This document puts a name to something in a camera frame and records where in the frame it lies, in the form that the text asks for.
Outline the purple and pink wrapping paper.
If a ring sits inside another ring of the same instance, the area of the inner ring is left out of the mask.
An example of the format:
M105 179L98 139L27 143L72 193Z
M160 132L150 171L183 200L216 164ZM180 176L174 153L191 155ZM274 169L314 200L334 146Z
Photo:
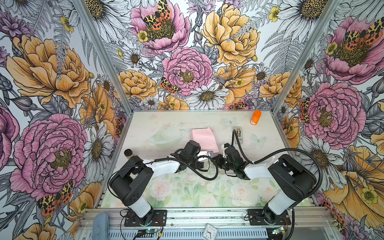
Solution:
M199 143L202 151L213 152L214 157L219 154L218 144L210 128L193 129L191 136L193 141Z

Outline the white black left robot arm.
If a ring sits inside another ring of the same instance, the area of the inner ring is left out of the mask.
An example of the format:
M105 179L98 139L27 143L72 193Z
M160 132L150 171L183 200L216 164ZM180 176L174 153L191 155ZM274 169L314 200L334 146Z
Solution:
M213 181L219 175L219 167L213 154L202 152L201 146L192 140L166 158L143 160L130 149L124 151L124 157L127 162L111 175L108 190L145 224L154 215L153 207L143 197L153 178L176 174L186 169L206 181Z

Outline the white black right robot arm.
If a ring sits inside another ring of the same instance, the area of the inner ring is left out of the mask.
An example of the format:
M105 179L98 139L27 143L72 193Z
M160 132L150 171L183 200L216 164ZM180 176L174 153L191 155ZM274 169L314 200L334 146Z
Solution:
M241 153L235 147L228 144L224 145L224 155L214 158L220 169L233 172L235 178L245 181L273 178L280 187L262 212L256 214L254 220L265 222L267 225L276 225L278 220L287 215L287 210L292 210L319 189L322 174L319 173L316 177L293 157L284 153L289 151L299 152L313 161L316 160L306 151L285 148L249 163L241 157Z

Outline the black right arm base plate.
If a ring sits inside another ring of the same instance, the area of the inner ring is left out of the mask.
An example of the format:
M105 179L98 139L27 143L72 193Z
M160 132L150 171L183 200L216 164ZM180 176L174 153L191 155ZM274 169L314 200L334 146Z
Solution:
M288 226L292 223L287 210L280 215L276 215L267 209L248 209L246 216L251 226Z

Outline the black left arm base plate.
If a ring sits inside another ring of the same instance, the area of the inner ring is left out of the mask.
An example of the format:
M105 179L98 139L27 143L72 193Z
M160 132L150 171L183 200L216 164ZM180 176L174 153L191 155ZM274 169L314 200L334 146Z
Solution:
M124 214L125 227L165 227L167 222L167 210L150 210L144 217L139 218L131 209Z

